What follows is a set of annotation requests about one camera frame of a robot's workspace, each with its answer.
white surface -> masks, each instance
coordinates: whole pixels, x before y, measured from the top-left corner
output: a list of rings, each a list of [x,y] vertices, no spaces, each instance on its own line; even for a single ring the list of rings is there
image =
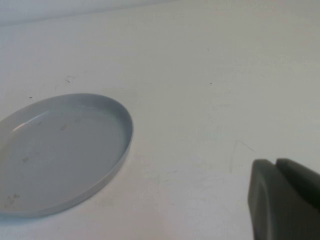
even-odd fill
[[[0,219],[0,239],[253,239],[252,161],[320,172],[318,9],[181,0],[0,28],[1,119],[87,92],[134,122],[102,191],[47,218]]]
[[[0,26],[168,1],[170,0],[0,0]]]

wall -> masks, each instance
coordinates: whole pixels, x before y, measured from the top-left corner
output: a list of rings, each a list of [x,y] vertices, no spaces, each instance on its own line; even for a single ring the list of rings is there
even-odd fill
[[[0,0],[0,27],[170,0]]]

dark gray object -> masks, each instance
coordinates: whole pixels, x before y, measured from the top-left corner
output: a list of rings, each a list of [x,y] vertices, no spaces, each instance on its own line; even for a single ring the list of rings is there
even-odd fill
[[[252,165],[248,204],[255,240],[320,238],[320,175],[289,159]]]

dark speck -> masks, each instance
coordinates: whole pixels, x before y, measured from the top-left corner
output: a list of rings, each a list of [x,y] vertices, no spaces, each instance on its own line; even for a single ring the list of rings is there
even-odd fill
[[[23,161],[24,163],[26,163],[26,162],[29,161],[29,158],[26,156],[24,159],[22,159],[22,161]]]
[[[64,131],[64,130],[66,130],[66,128],[67,128],[67,124],[63,125],[63,126],[60,128],[60,131]]]

plate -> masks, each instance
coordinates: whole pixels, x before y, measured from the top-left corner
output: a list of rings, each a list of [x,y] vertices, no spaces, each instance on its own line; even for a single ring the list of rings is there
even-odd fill
[[[103,188],[124,162],[133,135],[128,111],[95,94],[29,105],[0,122],[0,215],[40,217]]]

